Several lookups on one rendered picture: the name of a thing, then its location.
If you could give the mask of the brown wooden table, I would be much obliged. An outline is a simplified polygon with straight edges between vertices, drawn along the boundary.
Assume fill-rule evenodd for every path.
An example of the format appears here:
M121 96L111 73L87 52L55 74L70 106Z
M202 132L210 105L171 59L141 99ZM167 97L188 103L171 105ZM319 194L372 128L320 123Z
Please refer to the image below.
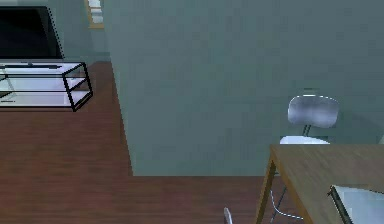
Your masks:
M305 224L342 224L332 185L384 192L384 144L274 144L253 224L262 224L275 174L280 174Z

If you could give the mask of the black framed glass television stand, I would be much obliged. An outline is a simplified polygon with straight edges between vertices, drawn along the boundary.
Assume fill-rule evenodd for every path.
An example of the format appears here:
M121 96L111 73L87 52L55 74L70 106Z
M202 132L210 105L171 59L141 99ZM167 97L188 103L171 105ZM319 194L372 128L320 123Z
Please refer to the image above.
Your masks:
M84 62L0 64L0 108L68 108L93 96Z

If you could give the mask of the black television set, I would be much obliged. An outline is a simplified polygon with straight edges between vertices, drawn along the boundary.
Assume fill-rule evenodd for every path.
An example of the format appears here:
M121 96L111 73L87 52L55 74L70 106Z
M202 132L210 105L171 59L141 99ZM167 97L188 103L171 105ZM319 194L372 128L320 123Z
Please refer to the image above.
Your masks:
M0 60L59 69L64 56L47 6L0 6Z

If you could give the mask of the silver laptop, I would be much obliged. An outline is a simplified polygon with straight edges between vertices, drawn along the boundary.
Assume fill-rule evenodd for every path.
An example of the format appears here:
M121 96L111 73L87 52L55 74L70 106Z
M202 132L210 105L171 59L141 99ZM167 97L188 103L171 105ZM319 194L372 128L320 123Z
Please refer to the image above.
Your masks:
M343 224L384 224L384 193L331 185L327 193Z

